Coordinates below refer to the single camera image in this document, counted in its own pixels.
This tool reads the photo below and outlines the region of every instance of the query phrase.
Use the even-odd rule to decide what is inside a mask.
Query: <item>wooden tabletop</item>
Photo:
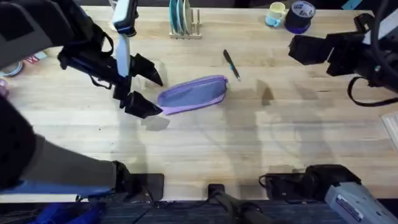
[[[84,7],[115,40],[110,7]],[[131,172],[165,174],[164,199],[204,199],[210,183],[239,198],[265,198],[257,178],[311,164],[343,164],[375,197],[398,197],[398,154],[380,116],[398,105],[362,108],[348,98],[353,77],[331,77],[327,64],[306,66],[287,54],[294,36],[264,23],[265,9],[202,9],[202,40],[169,38],[168,8],[140,7],[132,54],[152,60],[165,83],[146,83],[148,99],[170,86],[225,75],[228,92],[218,105],[172,116],[137,119],[118,109],[112,91],[97,88],[56,59],[28,65],[8,79],[10,101],[49,141],[84,155],[118,160]],[[355,30],[358,11],[317,11],[306,35]],[[241,82],[223,58],[227,49]],[[394,94],[359,82],[359,100]],[[73,200],[2,196],[2,201]]]

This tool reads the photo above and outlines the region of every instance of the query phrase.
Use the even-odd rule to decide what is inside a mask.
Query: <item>yellow mug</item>
[[[266,16],[266,24],[272,27],[279,26],[280,22],[285,16],[286,7],[281,2],[274,2],[269,7]]]

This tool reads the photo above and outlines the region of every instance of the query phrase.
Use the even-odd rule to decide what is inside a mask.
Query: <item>white label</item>
[[[311,3],[306,1],[294,2],[292,4],[292,10],[294,14],[305,18],[313,17],[315,13],[315,7]]]

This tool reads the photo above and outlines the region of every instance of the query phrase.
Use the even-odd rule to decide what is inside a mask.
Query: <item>purple pencil case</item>
[[[223,75],[210,75],[181,83],[162,92],[157,103],[166,115],[210,106],[223,101],[227,83]]]

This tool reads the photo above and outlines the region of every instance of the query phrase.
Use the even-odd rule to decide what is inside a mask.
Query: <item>tape roll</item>
[[[302,34],[311,26],[311,19],[315,15],[315,6],[306,1],[295,1],[290,7],[285,27],[294,34]]]

